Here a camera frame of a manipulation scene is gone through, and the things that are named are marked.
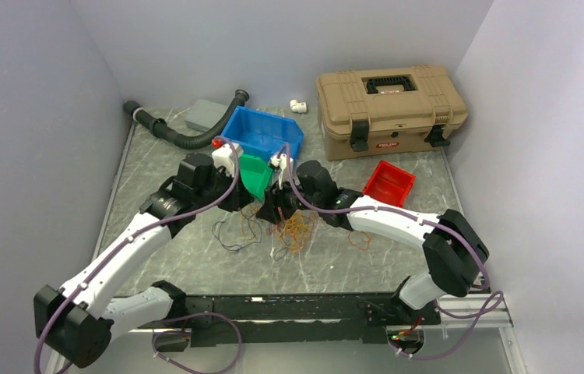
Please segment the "white pipe elbow fitting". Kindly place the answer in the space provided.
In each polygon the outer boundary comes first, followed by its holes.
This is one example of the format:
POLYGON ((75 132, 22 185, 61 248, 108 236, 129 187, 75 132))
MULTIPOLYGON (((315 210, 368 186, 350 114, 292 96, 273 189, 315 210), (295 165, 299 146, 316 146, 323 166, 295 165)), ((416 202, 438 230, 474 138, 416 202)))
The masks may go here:
POLYGON ((304 114, 308 112, 308 106, 305 101, 298 101, 293 99, 289 102, 289 106, 293 113, 304 114))

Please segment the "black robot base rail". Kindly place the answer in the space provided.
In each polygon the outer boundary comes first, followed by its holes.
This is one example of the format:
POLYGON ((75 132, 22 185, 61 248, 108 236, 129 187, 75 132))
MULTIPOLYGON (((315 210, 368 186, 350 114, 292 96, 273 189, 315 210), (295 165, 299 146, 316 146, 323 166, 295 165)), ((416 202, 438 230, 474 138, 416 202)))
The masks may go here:
POLYGON ((432 304, 414 311, 397 294, 347 292, 264 295, 187 295, 150 327, 184 327, 194 348, 218 344, 358 340, 384 344, 387 333, 441 322, 432 304))

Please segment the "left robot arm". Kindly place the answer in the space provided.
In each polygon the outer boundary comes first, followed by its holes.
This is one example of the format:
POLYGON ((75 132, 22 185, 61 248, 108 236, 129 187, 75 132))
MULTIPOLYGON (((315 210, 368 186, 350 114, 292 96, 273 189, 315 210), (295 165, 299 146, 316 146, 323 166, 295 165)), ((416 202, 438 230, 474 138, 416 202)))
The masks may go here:
POLYGON ((241 154, 229 145, 211 154, 188 154, 177 173, 145 199, 127 228, 93 262, 62 286, 45 285, 35 294, 36 373, 45 346, 69 365, 85 368, 131 330, 154 321, 174 327, 184 320, 187 295, 165 280, 127 298, 117 293, 199 214, 215 206, 238 211, 252 201, 241 182, 241 154))

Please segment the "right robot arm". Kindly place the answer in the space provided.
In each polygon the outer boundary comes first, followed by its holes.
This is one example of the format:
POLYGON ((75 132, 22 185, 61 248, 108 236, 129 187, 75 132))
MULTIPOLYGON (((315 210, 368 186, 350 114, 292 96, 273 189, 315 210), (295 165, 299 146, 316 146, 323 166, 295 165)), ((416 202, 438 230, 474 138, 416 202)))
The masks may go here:
POLYGON ((294 167, 281 154, 269 163, 280 174, 265 194, 259 219, 280 224, 299 210, 313 210, 332 227, 380 235, 422 251, 427 271, 406 278, 391 302, 398 322, 412 322, 423 307, 444 295, 466 296, 485 274, 489 251, 459 211, 418 213, 340 188, 317 161, 294 167))

